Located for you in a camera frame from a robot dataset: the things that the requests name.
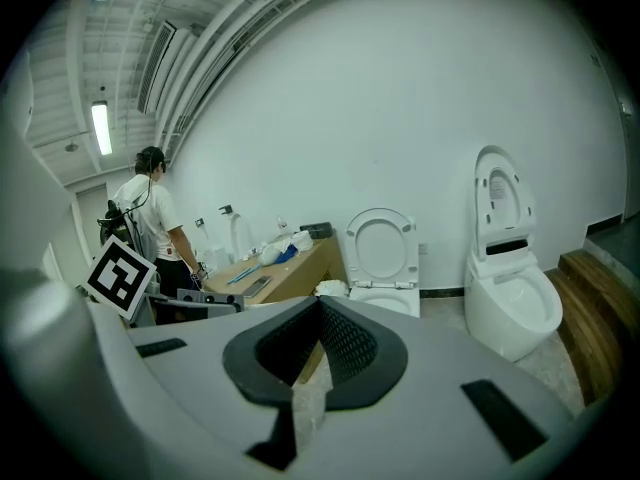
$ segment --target ceiling light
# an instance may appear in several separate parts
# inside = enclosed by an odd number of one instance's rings
[[[109,121],[107,119],[107,102],[96,101],[91,105],[91,116],[93,117],[93,128],[98,138],[100,153],[111,154],[111,137],[109,137]]]

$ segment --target toilet seat lid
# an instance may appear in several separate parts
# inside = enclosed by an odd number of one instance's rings
[[[486,146],[478,154],[474,204],[480,258],[486,256],[488,245],[527,239],[535,228],[529,187],[511,157],[497,146]]]
[[[347,227],[345,237],[352,284],[371,282],[373,287],[393,287],[396,283],[412,283],[417,286],[416,234],[415,223],[394,210],[372,208],[358,214]]]

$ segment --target toilet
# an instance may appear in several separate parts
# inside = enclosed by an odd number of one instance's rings
[[[533,196],[513,160],[487,146],[476,161],[473,244],[465,273],[469,333],[510,361],[534,350],[562,320],[562,303],[531,252]]]
[[[358,214],[345,236],[349,298],[419,318],[416,234],[415,223],[394,210]]]

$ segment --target wooden table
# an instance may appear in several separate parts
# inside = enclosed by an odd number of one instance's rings
[[[311,249],[297,253],[285,263],[261,267],[237,283],[227,284],[227,281],[257,264],[257,256],[234,263],[207,279],[204,282],[204,288],[217,293],[240,295],[260,277],[271,276],[271,282],[255,297],[245,299],[245,304],[264,304],[313,295],[320,281],[328,279],[347,281],[335,235],[331,238],[314,240]]]

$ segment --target man's arm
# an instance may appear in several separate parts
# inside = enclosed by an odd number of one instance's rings
[[[176,248],[176,251],[178,251],[178,254],[182,256],[182,259],[187,263],[187,265],[189,265],[194,273],[198,272],[198,270],[200,270],[200,265],[196,261],[196,257],[191,250],[191,244],[189,243],[187,235],[182,231],[182,226],[171,229],[167,231],[167,233],[169,234],[169,238],[171,239],[173,246]]]

